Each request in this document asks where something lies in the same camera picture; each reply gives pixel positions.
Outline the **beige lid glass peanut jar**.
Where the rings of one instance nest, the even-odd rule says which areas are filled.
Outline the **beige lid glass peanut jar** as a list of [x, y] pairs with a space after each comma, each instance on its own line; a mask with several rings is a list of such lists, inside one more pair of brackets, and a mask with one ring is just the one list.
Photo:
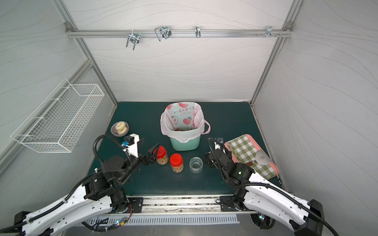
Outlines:
[[190, 171], [194, 174], [199, 174], [203, 170], [203, 161], [200, 157], [193, 157], [189, 163]]

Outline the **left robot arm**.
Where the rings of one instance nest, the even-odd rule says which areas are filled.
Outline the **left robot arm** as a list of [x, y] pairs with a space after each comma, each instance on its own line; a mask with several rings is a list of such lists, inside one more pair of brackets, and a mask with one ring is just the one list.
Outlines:
[[136, 134], [124, 138], [117, 145], [126, 158], [113, 156], [101, 160], [101, 168], [80, 180], [64, 197], [34, 212], [22, 211], [15, 215], [14, 224], [1, 229], [2, 234], [18, 236], [57, 236], [79, 223], [108, 213], [132, 214], [135, 204], [121, 188], [141, 164], [154, 164], [159, 144], [146, 155], [138, 152], [144, 139]]

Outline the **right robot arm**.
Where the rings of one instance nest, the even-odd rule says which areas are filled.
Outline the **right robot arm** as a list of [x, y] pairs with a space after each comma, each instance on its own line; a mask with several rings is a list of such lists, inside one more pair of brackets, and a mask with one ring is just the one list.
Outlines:
[[234, 162], [230, 150], [220, 140], [208, 138], [208, 145], [210, 162], [219, 170], [223, 182], [235, 189], [227, 205], [238, 211], [256, 211], [260, 221], [269, 217], [286, 225], [296, 236], [320, 236], [324, 228], [338, 235], [325, 220], [320, 202], [297, 198], [270, 183], [253, 168]]

